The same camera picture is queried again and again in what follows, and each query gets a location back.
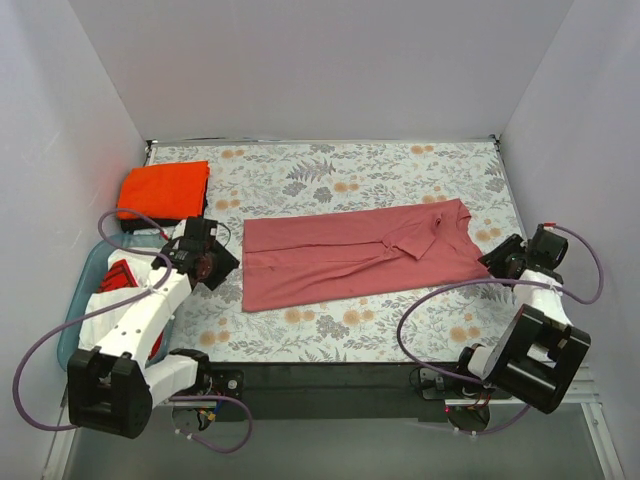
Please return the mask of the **pink t-shirt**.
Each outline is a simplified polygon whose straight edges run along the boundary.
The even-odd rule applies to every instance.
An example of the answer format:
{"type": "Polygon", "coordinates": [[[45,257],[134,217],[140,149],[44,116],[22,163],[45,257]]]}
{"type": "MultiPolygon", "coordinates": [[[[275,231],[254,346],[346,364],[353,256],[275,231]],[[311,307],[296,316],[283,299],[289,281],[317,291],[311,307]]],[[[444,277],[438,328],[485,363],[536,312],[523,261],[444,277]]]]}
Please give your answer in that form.
{"type": "Polygon", "coordinates": [[[244,223],[243,299],[261,312],[485,278],[459,199],[244,223]]]}

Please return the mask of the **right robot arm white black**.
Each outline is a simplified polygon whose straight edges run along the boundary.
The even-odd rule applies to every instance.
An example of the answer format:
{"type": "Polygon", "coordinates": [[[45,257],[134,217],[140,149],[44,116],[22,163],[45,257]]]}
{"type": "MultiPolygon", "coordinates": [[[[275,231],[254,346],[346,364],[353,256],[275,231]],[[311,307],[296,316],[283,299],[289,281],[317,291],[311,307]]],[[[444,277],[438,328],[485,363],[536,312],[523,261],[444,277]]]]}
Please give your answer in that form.
{"type": "Polygon", "coordinates": [[[590,346],[563,306],[564,281],[555,269],[568,240],[540,224],[533,237],[513,234],[479,262],[511,287],[517,312],[493,347],[466,347],[452,373],[454,389],[475,397],[487,386],[501,389],[549,414],[563,400],[590,346]]]}

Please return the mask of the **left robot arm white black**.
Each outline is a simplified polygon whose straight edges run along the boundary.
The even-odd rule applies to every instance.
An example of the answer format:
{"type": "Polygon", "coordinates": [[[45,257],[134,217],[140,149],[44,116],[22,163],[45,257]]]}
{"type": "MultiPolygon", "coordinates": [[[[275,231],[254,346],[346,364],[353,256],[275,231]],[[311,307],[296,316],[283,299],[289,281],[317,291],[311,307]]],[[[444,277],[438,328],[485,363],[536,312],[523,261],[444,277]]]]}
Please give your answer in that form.
{"type": "Polygon", "coordinates": [[[211,406],[197,411],[206,428],[221,396],[239,396],[241,374],[215,369],[204,352],[167,346],[176,310],[193,289],[214,290],[239,266],[217,240],[218,227],[215,220],[189,217],[162,247],[125,247],[110,255],[67,362],[74,426],[135,438],[171,397],[214,395],[211,406]]]}

